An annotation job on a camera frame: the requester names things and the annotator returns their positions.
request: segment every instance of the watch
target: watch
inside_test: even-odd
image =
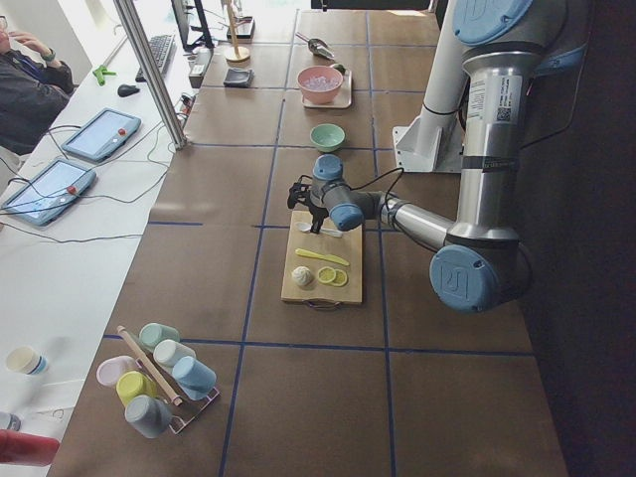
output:
[[[40,55],[45,62],[52,62],[56,58],[56,52],[53,51],[53,48],[49,48],[51,53],[49,55]]]

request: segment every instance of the pink bowl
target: pink bowl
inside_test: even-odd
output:
[[[342,86],[342,74],[330,67],[309,67],[298,74],[302,95],[314,104],[331,102]]]

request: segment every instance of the blue tape grid line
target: blue tape grid line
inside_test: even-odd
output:
[[[296,31],[299,21],[298,10],[296,10],[296,15],[294,18],[294,31]],[[350,46],[350,47],[366,47],[367,49],[374,48],[428,48],[428,46],[421,45],[382,45],[382,46],[373,46],[370,43],[371,36],[371,26],[370,26],[370,12],[366,12],[366,43],[365,44],[338,44],[339,46]],[[256,87],[253,89],[262,89],[262,90],[289,90],[289,89],[297,89],[296,87],[290,86],[288,83],[289,72],[291,69],[291,58],[293,54],[293,46],[302,45],[302,43],[295,42],[295,38],[292,37],[290,42],[288,43],[264,43],[269,45],[290,45],[292,48],[289,49],[289,56],[287,61],[287,71],[285,75],[285,85],[284,87]],[[386,92],[383,89],[375,89],[374,85],[374,64],[373,64],[373,55],[369,56],[369,80],[370,87],[368,89],[356,89],[356,92],[367,92],[371,100],[373,100],[374,93],[376,92]],[[224,86],[216,86],[216,85],[203,85],[202,87],[216,88],[216,87],[224,87]],[[423,93],[422,90],[391,90],[391,93]],[[260,252],[262,247],[263,234],[265,230],[288,230],[289,226],[268,226],[265,224],[267,209],[269,205],[269,195],[271,191],[271,184],[273,180],[273,174],[276,167],[276,156],[279,148],[298,148],[298,149],[313,149],[312,146],[298,146],[298,145],[280,145],[278,143],[280,137],[280,129],[282,123],[282,117],[285,110],[285,99],[282,100],[280,104],[279,114],[278,114],[278,125],[276,129],[276,137],[273,145],[271,144],[253,144],[253,145],[237,145],[237,144],[212,144],[212,143],[193,143],[196,146],[202,147],[228,147],[228,148],[245,148],[245,147],[253,147],[253,148],[272,148],[272,156],[271,156],[271,164],[269,169],[269,178],[267,182],[267,188],[265,193],[265,201],[263,205],[263,210],[261,214],[261,222],[259,225],[254,225],[254,228],[259,229],[258,235],[258,243],[256,248],[256,255],[254,258],[253,271],[251,277],[251,283],[249,288],[249,295],[247,299],[247,304],[245,308],[245,315],[243,321],[243,328],[241,332],[240,341],[232,341],[232,340],[210,340],[210,339],[199,339],[199,338],[184,338],[182,339],[183,343],[191,343],[191,344],[202,344],[202,345],[216,345],[216,346],[234,346],[239,347],[238,352],[238,364],[237,371],[235,375],[234,388],[232,392],[232,398],[229,408],[228,415],[228,423],[226,426],[226,435],[224,439],[222,460],[219,468],[219,477],[223,477],[226,472],[226,466],[228,462],[228,449],[230,446],[230,441],[232,438],[232,430],[234,423],[234,413],[237,403],[237,396],[239,394],[239,381],[240,374],[242,370],[242,358],[244,354],[244,350],[246,347],[253,348],[273,348],[273,349],[296,349],[296,350],[328,350],[328,351],[346,351],[346,352],[365,352],[365,353],[383,353],[385,355],[385,367],[386,367],[386,386],[387,386],[387,400],[388,400],[388,423],[389,423],[389,438],[390,438],[390,460],[391,460],[391,475],[392,477],[397,476],[397,460],[396,460],[396,443],[395,443],[395,420],[394,420],[394,404],[393,404],[393,384],[391,377],[391,354],[414,354],[414,355],[457,355],[457,356],[484,356],[484,357],[501,357],[501,358],[531,358],[534,356],[532,352],[510,352],[510,351],[470,351],[470,350],[444,350],[444,349],[427,349],[427,348],[398,348],[390,346],[390,311],[387,301],[387,286],[386,286],[386,267],[385,267],[385,255],[384,255],[384,241],[383,234],[392,234],[397,231],[393,230],[383,230],[380,223],[377,223],[377,227],[374,229],[366,228],[365,232],[377,233],[378,234],[378,242],[379,242],[379,250],[380,250],[380,272],[381,272],[381,291],[382,291],[382,306],[383,306],[383,324],[384,324],[384,345],[382,347],[373,347],[373,346],[348,346],[348,345],[321,345],[321,344],[311,344],[311,343],[267,343],[267,342],[257,342],[257,341],[248,341],[247,340],[247,330],[249,328],[249,317],[251,313],[252,307],[252,298],[255,289],[256,277],[258,272],[258,262],[260,258]],[[372,126],[372,148],[363,148],[363,147],[347,147],[345,149],[351,150],[371,150],[373,152],[374,157],[374,172],[376,177],[379,175],[379,162],[378,162],[378,152],[381,151],[393,151],[392,148],[382,148],[377,147],[378,138],[377,131],[375,127],[375,118],[372,117],[371,121]],[[164,221],[149,221],[148,225],[151,226],[177,226],[177,227],[201,227],[203,223],[194,223],[194,222],[164,222]],[[121,338],[118,335],[109,335],[104,334],[104,339],[109,340],[120,340]]]
[[[105,340],[121,340],[119,335],[105,334]],[[327,351],[360,351],[363,353],[385,353],[406,355],[458,355],[458,356],[485,356],[490,358],[534,358],[535,354],[526,351],[477,351],[477,350],[443,350],[436,348],[397,348],[379,346],[353,346],[353,345],[320,345],[314,343],[276,343],[265,341],[232,341],[209,340],[205,338],[182,338],[182,343],[193,345],[215,346],[246,346],[251,348],[285,348],[293,350],[327,350]]]

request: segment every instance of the wooden cutting board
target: wooden cutting board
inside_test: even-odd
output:
[[[303,302],[324,300],[334,303],[356,304],[362,303],[362,227],[344,232],[341,238],[326,234],[303,233],[294,225],[296,222],[311,224],[311,214],[306,211],[294,211],[289,224],[289,238],[287,240],[287,254],[285,257],[285,271],[282,277],[283,301]],[[333,222],[325,220],[323,227],[335,229]],[[333,263],[319,258],[307,258],[295,253],[297,248],[331,253],[341,256],[350,262],[349,266]],[[314,279],[306,286],[298,286],[291,278],[291,272],[297,266],[308,267]],[[320,283],[317,279],[318,269],[323,266],[340,268],[347,272],[349,281],[345,286],[337,287]]]

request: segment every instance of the dark jacket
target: dark jacket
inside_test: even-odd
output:
[[[18,155],[33,151],[73,88],[64,63],[46,68],[14,50],[0,55],[0,145]]]

